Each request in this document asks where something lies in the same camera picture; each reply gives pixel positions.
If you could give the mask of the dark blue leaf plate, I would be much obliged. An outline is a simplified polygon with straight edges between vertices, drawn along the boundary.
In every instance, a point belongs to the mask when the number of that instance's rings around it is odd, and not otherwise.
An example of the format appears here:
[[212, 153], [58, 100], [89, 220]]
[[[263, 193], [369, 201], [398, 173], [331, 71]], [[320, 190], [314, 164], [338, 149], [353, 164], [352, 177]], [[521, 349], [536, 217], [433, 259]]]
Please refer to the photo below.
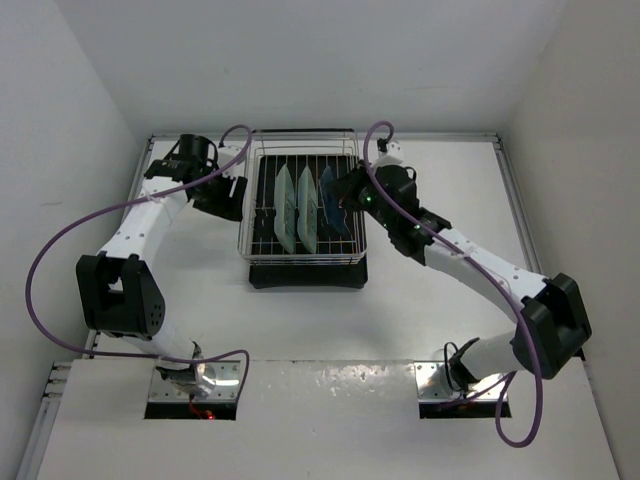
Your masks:
[[350, 238], [351, 232], [347, 227], [346, 212], [340, 207], [338, 200], [331, 194], [329, 189], [329, 184], [334, 180], [333, 171], [330, 166], [327, 166], [319, 178], [325, 220], [336, 236]]

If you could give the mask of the light green plate with berries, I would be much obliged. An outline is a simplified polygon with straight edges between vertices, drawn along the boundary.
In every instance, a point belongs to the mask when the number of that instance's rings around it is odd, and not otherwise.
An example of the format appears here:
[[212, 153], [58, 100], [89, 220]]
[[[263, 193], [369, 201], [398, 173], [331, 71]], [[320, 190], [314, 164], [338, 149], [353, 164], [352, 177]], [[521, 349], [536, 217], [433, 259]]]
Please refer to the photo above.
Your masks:
[[298, 180], [297, 206], [298, 236], [306, 250], [315, 254], [317, 252], [318, 194], [309, 167], [303, 169]]

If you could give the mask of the light green rectangular plate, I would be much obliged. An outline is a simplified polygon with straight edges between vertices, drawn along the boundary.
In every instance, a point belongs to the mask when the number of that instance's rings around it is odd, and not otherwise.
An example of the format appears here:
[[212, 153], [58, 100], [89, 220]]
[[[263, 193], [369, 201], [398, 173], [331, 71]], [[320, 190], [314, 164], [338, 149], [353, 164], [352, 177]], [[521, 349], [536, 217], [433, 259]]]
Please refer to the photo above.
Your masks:
[[284, 251], [295, 252], [295, 211], [296, 197], [293, 180], [286, 165], [283, 165], [275, 181], [274, 190], [274, 233]]

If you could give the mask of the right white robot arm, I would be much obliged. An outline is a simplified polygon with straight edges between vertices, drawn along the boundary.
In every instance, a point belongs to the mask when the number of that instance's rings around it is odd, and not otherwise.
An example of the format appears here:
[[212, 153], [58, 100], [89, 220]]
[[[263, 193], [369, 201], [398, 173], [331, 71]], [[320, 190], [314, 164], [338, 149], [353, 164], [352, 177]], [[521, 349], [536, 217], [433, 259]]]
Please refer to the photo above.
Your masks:
[[321, 178], [328, 211], [366, 212], [394, 248], [419, 264], [458, 280], [502, 310], [513, 332], [466, 342], [444, 367], [449, 390], [467, 390], [501, 372], [528, 371], [550, 380], [592, 335], [578, 283], [521, 269], [466, 238], [417, 198], [416, 174], [386, 165], [370, 176], [358, 165], [345, 176]]

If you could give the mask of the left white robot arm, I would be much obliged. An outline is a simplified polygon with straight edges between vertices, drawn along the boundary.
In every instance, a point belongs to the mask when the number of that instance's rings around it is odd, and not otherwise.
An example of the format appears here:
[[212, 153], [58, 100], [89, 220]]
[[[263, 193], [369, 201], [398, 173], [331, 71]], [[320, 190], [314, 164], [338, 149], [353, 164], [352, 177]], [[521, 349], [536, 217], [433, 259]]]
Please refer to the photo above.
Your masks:
[[245, 150], [183, 134], [144, 172], [138, 204], [95, 255], [76, 264], [86, 325], [158, 358], [161, 378], [193, 395], [214, 387], [214, 371], [196, 341], [168, 319], [152, 266], [169, 227], [187, 206], [240, 221], [246, 178], [233, 174]]

